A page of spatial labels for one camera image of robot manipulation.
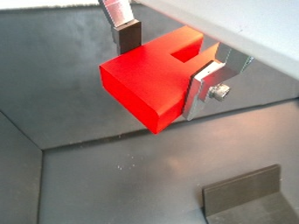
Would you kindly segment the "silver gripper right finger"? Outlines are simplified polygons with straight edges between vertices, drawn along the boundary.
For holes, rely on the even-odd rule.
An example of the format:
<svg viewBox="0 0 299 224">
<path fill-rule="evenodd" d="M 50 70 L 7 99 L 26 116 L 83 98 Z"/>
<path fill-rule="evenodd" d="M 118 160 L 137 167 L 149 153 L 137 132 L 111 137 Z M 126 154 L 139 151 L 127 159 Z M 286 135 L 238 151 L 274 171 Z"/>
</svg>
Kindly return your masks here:
<svg viewBox="0 0 299 224">
<path fill-rule="evenodd" d="M 209 99 L 222 102 L 227 98 L 231 87 L 225 81 L 241 74 L 254 59 L 223 43 L 218 43 L 214 49 L 210 48 L 202 55 L 210 61 L 190 78 L 182 110 L 189 121 L 197 116 Z"/>
</svg>

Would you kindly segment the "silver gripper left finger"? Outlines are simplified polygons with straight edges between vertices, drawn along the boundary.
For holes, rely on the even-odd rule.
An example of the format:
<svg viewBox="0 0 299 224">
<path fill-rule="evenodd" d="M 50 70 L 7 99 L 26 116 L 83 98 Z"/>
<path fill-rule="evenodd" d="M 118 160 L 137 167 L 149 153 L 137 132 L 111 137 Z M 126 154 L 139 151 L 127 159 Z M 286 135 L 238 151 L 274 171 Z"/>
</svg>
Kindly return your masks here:
<svg viewBox="0 0 299 224">
<path fill-rule="evenodd" d="M 142 22 L 135 19 L 130 0 L 98 0 L 111 25 L 118 54 L 142 45 Z"/>
</svg>

